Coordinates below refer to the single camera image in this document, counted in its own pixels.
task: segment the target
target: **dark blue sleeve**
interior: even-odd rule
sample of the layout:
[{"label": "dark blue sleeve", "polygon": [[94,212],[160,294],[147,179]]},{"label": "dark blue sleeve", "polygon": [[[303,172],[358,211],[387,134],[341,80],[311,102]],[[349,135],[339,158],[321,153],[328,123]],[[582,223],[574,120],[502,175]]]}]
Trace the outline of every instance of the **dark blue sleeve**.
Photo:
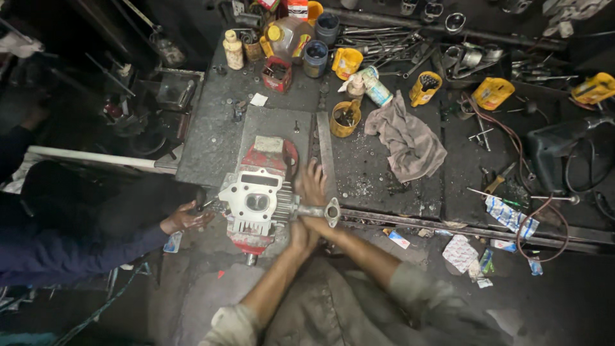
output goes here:
[{"label": "dark blue sleeve", "polygon": [[9,133],[0,136],[0,183],[6,181],[19,168],[32,143],[34,134],[21,126],[15,126]]},{"label": "dark blue sleeve", "polygon": [[129,242],[75,240],[60,236],[54,230],[33,232],[22,229],[21,232],[6,235],[3,234],[0,243],[0,273],[45,272],[59,275],[107,272],[163,246],[169,238],[158,224],[135,232]]}]

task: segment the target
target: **forearm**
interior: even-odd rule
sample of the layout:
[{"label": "forearm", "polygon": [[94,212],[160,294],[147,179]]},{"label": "forearm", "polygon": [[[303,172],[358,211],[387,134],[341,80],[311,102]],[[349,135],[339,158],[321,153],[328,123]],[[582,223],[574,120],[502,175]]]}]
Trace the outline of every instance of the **forearm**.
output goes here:
[{"label": "forearm", "polygon": [[290,247],[286,248],[240,302],[255,313],[261,328],[265,327],[273,317],[284,292],[306,258],[306,254]]},{"label": "forearm", "polygon": [[395,269],[402,262],[400,259],[342,228],[330,228],[324,219],[306,217],[304,222],[340,248],[383,289],[389,287]]}]

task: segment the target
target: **human arm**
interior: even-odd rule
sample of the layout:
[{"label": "human arm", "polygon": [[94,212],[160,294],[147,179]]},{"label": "human arm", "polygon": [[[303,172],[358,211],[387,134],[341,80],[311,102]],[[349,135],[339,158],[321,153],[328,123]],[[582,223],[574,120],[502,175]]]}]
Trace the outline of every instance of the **human arm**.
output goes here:
[{"label": "human arm", "polygon": [[[326,206],[324,194],[326,179],[326,175],[322,175],[322,166],[316,167],[316,160],[310,160],[307,167],[302,167],[300,179],[296,184],[301,202],[311,206]],[[389,286],[391,276],[401,260],[340,227],[330,228],[323,218],[302,217],[301,219],[308,228],[340,248],[383,289]]]},{"label": "human arm", "polygon": [[316,232],[302,222],[290,227],[290,245],[276,258],[256,286],[234,307],[223,307],[212,319],[212,330],[199,346],[254,346],[269,323],[297,271],[318,243]]},{"label": "human arm", "polygon": [[22,164],[26,150],[34,143],[32,131],[47,115],[48,112],[35,107],[20,125],[0,136],[0,183],[6,181]]},{"label": "human arm", "polygon": [[[321,167],[302,168],[300,193],[303,203],[326,205]],[[330,228],[323,219],[303,217],[308,228],[329,240],[370,275],[407,313],[416,329],[446,335],[458,344],[503,345],[501,332],[476,315],[453,287],[433,279],[415,265],[402,262],[342,228]]]},{"label": "human arm", "polygon": [[206,225],[213,218],[209,212],[199,216],[187,214],[194,203],[180,206],[160,224],[137,230],[130,241],[92,238],[74,239],[55,230],[39,230],[35,223],[26,229],[14,229],[3,235],[0,244],[0,273],[11,272],[10,282],[3,284],[46,284],[37,282],[37,273],[77,277],[104,273],[166,243],[178,230]]}]

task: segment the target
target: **white plastic pipe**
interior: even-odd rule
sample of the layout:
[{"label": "white plastic pipe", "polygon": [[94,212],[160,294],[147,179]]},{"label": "white plastic pipe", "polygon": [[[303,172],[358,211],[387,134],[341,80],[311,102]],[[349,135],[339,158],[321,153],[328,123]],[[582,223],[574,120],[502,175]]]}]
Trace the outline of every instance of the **white plastic pipe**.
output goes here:
[{"label": "white plastic pipe", "polygon": [[28,153],[34,153],[34,154],[46,155],[46,156],[54,156],[57,158],[81,159],[81,160],[87,160],[87,161],[120,164],[123,166],[132,166],[132,167],[154,168],[154,164],[156,163],[154,160],[148,160],[148,159],[135,159],[135,158],[128,158],[126,156],[87,153],[85,151],[40,147],[38,145],[30,145],[30,147],[28,148]]}]

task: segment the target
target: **blue paint can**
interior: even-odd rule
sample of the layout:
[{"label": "blue paint can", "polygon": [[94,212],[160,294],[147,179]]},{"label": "blue paint can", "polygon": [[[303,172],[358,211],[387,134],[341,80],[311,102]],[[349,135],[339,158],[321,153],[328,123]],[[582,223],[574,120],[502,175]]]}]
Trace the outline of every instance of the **blue paint can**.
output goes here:
[{"label": "blue paint can", "polygon": [[322,41],[309,41],[303,48],[303,71],[306,76],[318,78],[325,73],[329,48]]}]

